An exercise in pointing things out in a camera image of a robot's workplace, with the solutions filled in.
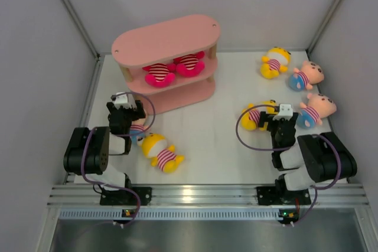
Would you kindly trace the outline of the peach boy plush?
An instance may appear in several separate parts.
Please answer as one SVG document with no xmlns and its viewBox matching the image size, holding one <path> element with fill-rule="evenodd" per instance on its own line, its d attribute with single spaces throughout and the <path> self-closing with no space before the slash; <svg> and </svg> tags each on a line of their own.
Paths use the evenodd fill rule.
<svg viewBox="0 0 378 252">
<path fill-rule="evenodd" d="M 137 144 L 139 139 L 142 139 L 146 136 L 145 134 L 145 123 L 146 118 L 141 118 L 136 121 L 133 121 L 129 129 L 130 139 L 133 144 Z"/>
<path fill-rule="evenodd" d="M 288 79 L 288 86 L 295 91 L 312 90 L 324 80 L 322 68 L 312 61 L 304 61 L 301 68 L 294 68 Z"/>
</svg>

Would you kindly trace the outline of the yellow frog plush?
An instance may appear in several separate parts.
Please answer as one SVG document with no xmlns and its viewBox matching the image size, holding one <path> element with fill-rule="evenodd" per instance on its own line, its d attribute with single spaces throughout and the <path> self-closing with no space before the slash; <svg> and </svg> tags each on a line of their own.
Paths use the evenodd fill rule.
<svg viewBox="0 0 378 252">
<path fill-rule="evenodd" d="M 166 174 L 176 171 L 185 159 L 184 155 L 176 154 L 175 146 L 169 145 L 165 136 L 157 133 L 137 138 L 137 145 L 150 160 L 151 166 L 159 168 Z"/>
<path fill-rule="evenodd" d="M 277 102 L 275 100 L 267 100 L 267 101 L 259 102 L 258 104 L 267 104 L 271 106 L 277 106 Z M 251 108 L 253 106 L 254 106 L 253 103 L 248 104 L 248 108 Z M 274 110 L 274 108 L 271 108 L 271 107 L 266 107 L 265 110 L 268 114 L 278 113 Z M 244 114 L 240 123 L 241 123 L 242 128 L 248 131 L 252 131 L 256 129 L 259 129 L 261 131 L 267 130 L 268 123 L 266 122 L 263 127 L 258 127 L 259 120 L 260 120 L 260 110 L 256 108 Z"/>
<path fill-rule="evenodd" d="M 261 58 L 260 73 L 266 79 L 277 78 L 286 73 L 291 62 L 291 53 L 281 47 L 273 47 Z"/>
</svg>

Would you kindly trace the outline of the peach boy plush mid-right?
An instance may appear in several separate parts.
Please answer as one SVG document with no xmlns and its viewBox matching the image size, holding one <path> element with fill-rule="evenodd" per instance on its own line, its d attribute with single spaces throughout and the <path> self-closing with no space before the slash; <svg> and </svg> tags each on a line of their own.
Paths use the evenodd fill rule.
<svg viewBox="0 0 378 252">
<path fill-rule="evenodd" d="M 299 104 L 300 112 L 296 123 L 304 129 L 312 129 L 316 125 L 322 125 L 322 119 L 327 118 L 337 111 L 333 100 L 320 93 L 308 93 L 307 104 Z"/>
</svg>

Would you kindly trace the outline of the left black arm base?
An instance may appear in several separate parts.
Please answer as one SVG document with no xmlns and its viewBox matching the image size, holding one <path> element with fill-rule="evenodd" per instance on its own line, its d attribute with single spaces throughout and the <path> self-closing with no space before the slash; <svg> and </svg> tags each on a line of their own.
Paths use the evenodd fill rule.
<svg viewBox="0 0 378 252">
<path fill-rule="evenodd" d="M 140 204 L 146 206 L 152 199 L 152 188 L 148 186 L 135 186 L 132 190 L 139 196 Z M 116 205 L 137 205 L 136 196 L 124 190 L 105 190 L 101 189 L 100 205 L 116 206 Z"/>
</svg>

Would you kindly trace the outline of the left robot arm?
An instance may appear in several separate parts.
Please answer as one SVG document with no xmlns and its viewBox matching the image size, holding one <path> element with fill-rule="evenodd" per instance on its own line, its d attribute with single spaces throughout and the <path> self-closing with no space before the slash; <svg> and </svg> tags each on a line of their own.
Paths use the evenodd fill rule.
<svg viewBox="0 0 378 252">
<path fill-rule="evenodd" d="M 137 125 L 144 122 L 146 114 L 140 100 L 134 106 L 128 103 L 108 102 L 108 126 L 92 130 L 77 127 L 73 130 L 63 158 L 66 172 L 80 175 L 85 181 L 113 191 L 120 204 L 133 199 L 133 189 L 127 174 L 118 171 L 109 163 L 112 156 L 128 155 L 132 143 L 144 135 L 145 128 Z"/>
</svg>

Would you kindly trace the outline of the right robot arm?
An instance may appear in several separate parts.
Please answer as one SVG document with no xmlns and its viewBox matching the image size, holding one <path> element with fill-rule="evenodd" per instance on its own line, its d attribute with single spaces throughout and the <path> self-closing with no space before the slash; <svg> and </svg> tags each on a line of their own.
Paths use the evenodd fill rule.
<svg viewBox="0 0 378 252">
<path fill-rule="evenodd" d="M 289 203 L 297 193 L 324 181 L 355 176 L 357 162 L 334 132 L 295 136 L 298 113 L 291 118 L 262 112 L 259 125 L 271 134 L 272 163 L 287 171 L 275 181 L 278 200 Z"/>
</svg>

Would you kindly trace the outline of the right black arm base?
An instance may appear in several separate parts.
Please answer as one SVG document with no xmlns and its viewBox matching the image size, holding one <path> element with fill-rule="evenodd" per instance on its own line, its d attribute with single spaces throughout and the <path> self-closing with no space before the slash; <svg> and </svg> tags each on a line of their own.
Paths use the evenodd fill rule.
<svg viewBox="0 0 378 252">
<path fill-rule="evenodd" d="M 309 191 L 287 191 L 277 189 L 275 186 L 258 186 L 256 188 L 259 205 L 310 205 Z"/>
</svg>

